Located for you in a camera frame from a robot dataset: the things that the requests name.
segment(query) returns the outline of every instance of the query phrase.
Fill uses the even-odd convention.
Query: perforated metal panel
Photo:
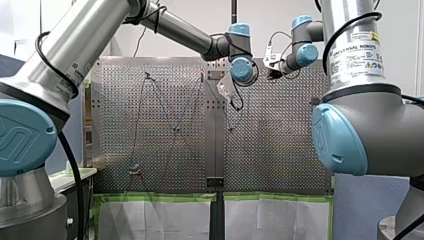
[[[241,89],[244,109],[228,111],[225,190],[329,193],[331,175],[315,155],[310,128],[311,99],[328,90],[321,62],[275,83],[260,69],[257,83]]]
[[[256,62],[261,77],[240,90],[245,107],[235,112],[223,109],[216,81],[199,81],[219,64],[103,58],[92,79],[93,156],[104,163],[95,190],[205,192],[216,176],[225,191],[331,193],[310,132],[311,99],[328,89],[321,63],[272,83]]]
[[[205,191],[204,67],[200,59],[99,62],[93,107],[105,164],[97,192]]]

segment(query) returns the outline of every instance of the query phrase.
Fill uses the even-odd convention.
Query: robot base
[[[58,195],[54,204],[35,214],[0,223],[2,240],[66,240],[66,197]]]

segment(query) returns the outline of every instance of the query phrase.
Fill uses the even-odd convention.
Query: label sticker
[[[350,38],[352,39],[352,41],[373,40],[376,42],[380,42],[380,38],[375,32],[356,32],[350,34]]]
[[[74,62],[71,65],[71,67],[68,69],[68,71],[66,71],[65,75],[69,79],[71,79],[71,81],[75,85],[79,86],[81,82],[84,81],[84,78],[85,76],[87,76],[90,69],[91,69],[91,64],[87,64],[85,67],[83,67],[79,65],[78,63]],[[70,98],[73,96],[72,87],[64,79],[59,81],[59,83],[56,85],[54,90],[66,98]]]
[[[376,41],[354,41],[330,52],[331,83],[347,82],[361,74],[384,77],[383,57]]]

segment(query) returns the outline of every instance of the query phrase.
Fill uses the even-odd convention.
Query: white cloth
[[[328,240],[330,203],[225,201],[226,240]]]
[[[104,203],[100,240],[209,240],[210,202]]]

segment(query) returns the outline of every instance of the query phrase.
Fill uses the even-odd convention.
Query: light blue joint cap
[[[247,83],[253,77],[252,62],[245,57],[238,57],[231,62],[231,77],[237,82]]]
[[[25,102],[0,99],[0,177],[42,166],[56,142],[55,125],[46,113]]]
[[[306,67],[318,59],[318,49],[315,45],[307,43],[299,48],[296,54],[296,62],[301,67]]]
[[[228,29],[228,33],[250,38],[249,24],[247,24],[247,23],[234,23]]]
[[[368,158],[349,120],[335,106],[321,104],[312,114],[312,136],[319,160],[331,171],[363,176]]]
[[[299,27],[300,25],[307,23],[307,22],[312,22],[311,16],[303,15],[303,16],[296,17],[292,22],[292,29],[295,29],[295,28]]]

